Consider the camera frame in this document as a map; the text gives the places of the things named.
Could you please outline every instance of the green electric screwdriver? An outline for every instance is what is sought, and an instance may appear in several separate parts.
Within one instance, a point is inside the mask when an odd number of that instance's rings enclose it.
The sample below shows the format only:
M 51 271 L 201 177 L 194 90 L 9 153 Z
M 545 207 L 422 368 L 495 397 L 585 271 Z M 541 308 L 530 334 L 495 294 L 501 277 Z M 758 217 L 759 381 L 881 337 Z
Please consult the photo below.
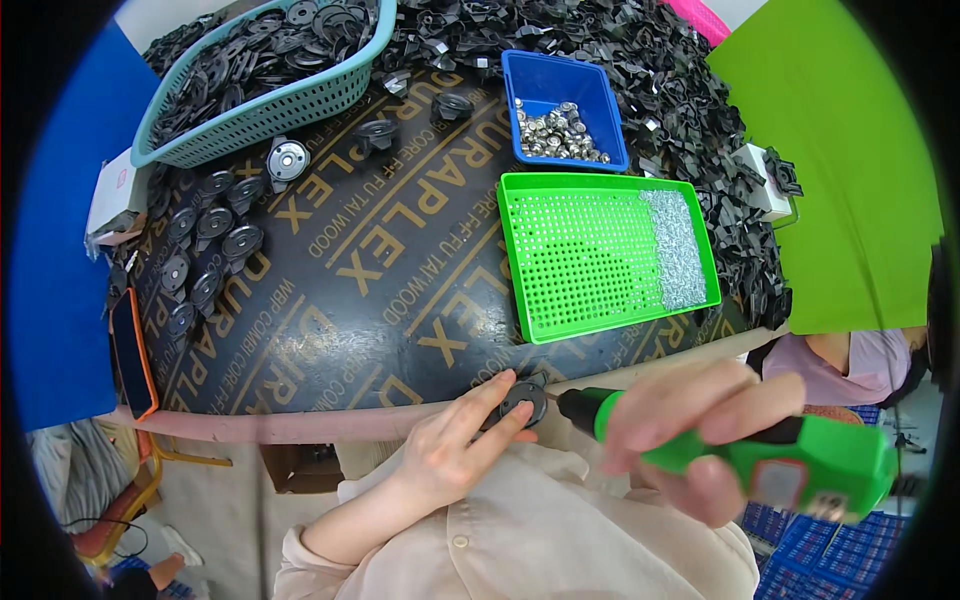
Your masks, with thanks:
M 602 388 L 568 390 L 557 405 L 574 426 L 602 443 L 622 395 Z M 924 482 L 898 473 L 897 451 L 880 428 L 814 416 L 788 417 L 731 444 L 707 445 L 689 430 L 640 458 L 683 474 L 694 459 L 709 454 L 731 465 L 750 500 L 840 522 L 857 522 L 889 495 L 916 496 Z

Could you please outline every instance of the white box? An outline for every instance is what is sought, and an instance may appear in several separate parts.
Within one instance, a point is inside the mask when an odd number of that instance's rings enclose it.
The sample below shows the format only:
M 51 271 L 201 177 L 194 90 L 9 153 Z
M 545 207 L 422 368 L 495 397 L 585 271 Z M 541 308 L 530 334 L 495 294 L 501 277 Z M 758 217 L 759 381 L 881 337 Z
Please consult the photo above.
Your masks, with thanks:
M 101 246 L 116 246 L 140 234 L 147 221 L 147 181 L 156 167 L 153 163 L 135 168 L 130 163 L 128 148 L 100 170 L 97 187 L 93 191 L 93 202 L 86 216 L 86 236 L 88 243 Z M 103 227 L 125 210 L 140 213 L 132 227 L 126 231 L 109 231 L 95 239 L 90 235 Z
M 777 181 L 767 173 L 767 166 L 763 164 L 763 155 L 765 153 L 766 150 L 758 146 L 746 144 L 738 148 L 732 156 L 740 156 L 743 158 L 744 164 L 754 171 L 757 171 L 760 176 L 766 180 L 766 184 L 763 185 L 763 187 L 754 186 L 754 191 L 751 192 L 750 197 L 747 199 L 747 204 L 754 208 L 762 208 L 767 211 L 766 214 L 760 218 L 760 221 L 770 223 L 782 217 L 790 216 L 793 214 L 793 210 L 790 208 L 789 199 L 778 190 Z

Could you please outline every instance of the orange phone case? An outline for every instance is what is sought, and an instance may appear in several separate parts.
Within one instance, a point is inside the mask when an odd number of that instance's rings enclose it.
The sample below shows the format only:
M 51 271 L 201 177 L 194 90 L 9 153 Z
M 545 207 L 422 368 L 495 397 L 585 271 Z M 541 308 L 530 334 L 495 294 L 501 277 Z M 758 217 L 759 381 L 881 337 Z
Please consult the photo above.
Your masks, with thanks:
M 154 377 L 150 373 L 150 362 L 147 360 L 147 350 L 143 345 L 143 328 L 140 326 L 140 309 L 136 305 L 136 290 L 129 287 L 124 291 L 123 296 L 120 297 L 120 302 L 126 301 L 127 296 L 130 297 L 131 303 L 131 312 L 133 313 L 133 331 L 136 333 L 136 346 L 140 351 L 140 364 L 143 365 L 143 374 L 147 379 L 147 388 L 150 390 L 150 401 L 151 406 L 147 411 L 140 416 L 136 422 L 143 422 L 144 419 L 149 417 L 154 413 L 156 409 L 160 407 L 159 396 L 156 393 L 156 385 L 154 385 Z M 113 335 L 113 309 L 110 309 L 110 335 Z M 118 351 L 117 345 L 113 345 L 113 353 L 116 354 Z M 120 372 L 120 382 L 123 383 L 123 372 Z M 126 386 L 124 387 L 124 395 L 127 393 Z

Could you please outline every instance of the blue board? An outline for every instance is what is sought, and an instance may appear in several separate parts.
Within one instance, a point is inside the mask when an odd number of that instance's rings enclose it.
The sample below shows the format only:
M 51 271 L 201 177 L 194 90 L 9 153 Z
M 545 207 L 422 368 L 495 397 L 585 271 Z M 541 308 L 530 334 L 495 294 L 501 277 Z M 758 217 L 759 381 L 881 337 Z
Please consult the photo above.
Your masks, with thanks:
M 102 415 L 116 398 L 107 321 L 108 264 L 84 231 L 104 160 L 130 147 L 160 79 L 110 20 L 67 82 L 23 183 L 5 326 L 24 431 Z

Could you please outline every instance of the cardboard box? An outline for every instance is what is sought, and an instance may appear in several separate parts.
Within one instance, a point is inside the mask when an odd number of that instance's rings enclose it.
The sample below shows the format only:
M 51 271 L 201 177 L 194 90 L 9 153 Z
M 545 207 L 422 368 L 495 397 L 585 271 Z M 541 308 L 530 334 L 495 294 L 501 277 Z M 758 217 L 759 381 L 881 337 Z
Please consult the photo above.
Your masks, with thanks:
M 780 193 L 777 188 L 777 181 L 767 172 L 767 166 L 763 163 L 763 155 L 766 151 L 753 144 L 744 144 L 732 154 L 740 156 L 748 167 L 760 173 L 760 176 L 766 179 L 766 185 L 755 187 L 754 191 L 747 199 L 747 204 L 754 208 L 762 208 L 767 211 L 760 221 L 772 223 L 782 217 L 788 217 L 793 214 L 790 208 L 789 199 Z
M 260 454 L 276 493 L 336 492 L 345 479 L 340 461 L 318 461 L 312 444 L 262 445 Z
M 116 246 L 137 236 L 147 223 L 148 180 L 154 172 L 153 163 L 139 169 L 130 163 L 128 148 L 100 170 L 93 201 L 86 217 L 88 243 L 98 246 Z M 108 231 L 96 237 L 91 235 L 125 210 L 139 213 L 132 226 L 123 231 Z

